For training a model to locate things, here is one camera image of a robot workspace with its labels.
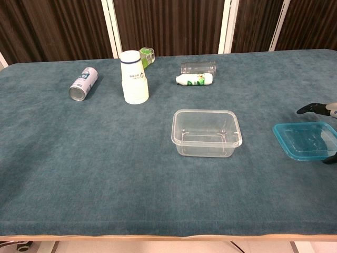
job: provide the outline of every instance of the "stacked paper cup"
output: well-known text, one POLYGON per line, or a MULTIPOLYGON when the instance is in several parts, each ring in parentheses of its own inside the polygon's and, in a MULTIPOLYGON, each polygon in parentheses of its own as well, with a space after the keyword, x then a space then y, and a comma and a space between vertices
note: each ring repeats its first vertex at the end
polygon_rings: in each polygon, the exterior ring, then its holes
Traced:
POLYGON ((148 99, 148 87, 140 53, 136 50, 121 53, 121 69, 125 101, 129 104, 144 103, 148 99))

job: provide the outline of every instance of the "clear plastic bottle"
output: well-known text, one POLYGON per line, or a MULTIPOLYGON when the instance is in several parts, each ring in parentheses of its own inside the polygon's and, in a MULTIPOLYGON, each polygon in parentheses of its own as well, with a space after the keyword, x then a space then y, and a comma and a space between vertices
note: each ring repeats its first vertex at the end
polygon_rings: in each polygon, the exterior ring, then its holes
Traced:
POLYGON ((184 62, 181 64, 182 74, 211 73, 214 76, 215 72, 215 62, 184 62))
POLYGON ((141 54, 144 69, 154 62, 154 50, 152 48, 143 47, 139 50, 139 53, 141 54))

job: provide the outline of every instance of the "floor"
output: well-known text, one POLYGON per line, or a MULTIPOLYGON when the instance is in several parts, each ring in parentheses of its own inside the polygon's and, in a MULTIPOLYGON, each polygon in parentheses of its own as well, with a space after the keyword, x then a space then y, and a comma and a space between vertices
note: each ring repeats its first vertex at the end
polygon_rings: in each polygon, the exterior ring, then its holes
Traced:
MULTIPOLYGON (((26 253, 36 253, 40 242, 34 242, 26 253)), ((294 253, 287 241, 237 241, 245 253, 294 253)), ((337 242, 312 242, 315 253, 337 253, 337 242)), ((0 248, 0 253, 15 253, 16 246, 0 248)), ((241 253, 225 241, 62 241, 55 253, 241 253)))

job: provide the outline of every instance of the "blue plastic lid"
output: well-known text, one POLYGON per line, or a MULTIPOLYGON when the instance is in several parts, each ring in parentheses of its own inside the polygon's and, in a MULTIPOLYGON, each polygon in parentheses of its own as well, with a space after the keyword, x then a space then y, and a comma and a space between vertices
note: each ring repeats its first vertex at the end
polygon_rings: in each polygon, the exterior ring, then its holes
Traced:
POLYGON ((337 132, 325 122, 277 124, 273 132, 284 152, 298 161, 324 160, 337 152, 337 132))

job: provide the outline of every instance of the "curtain fold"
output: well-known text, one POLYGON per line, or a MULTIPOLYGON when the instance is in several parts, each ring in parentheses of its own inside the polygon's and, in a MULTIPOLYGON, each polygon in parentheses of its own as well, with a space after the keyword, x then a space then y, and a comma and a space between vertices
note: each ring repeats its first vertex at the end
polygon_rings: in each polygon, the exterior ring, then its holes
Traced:
POLYGON ((337 50, 337 1, 290 1, 275 50, 315 48, 337 50))
POLYGON ((240 0, 232 53, 268 51, 283 0, 240 0))
POLYGON ((123 50, 216 54, 224 0, 114 0, 123 50))
POLYGON ((0 0, 8 64, 112 58, 101 0, 0 0))

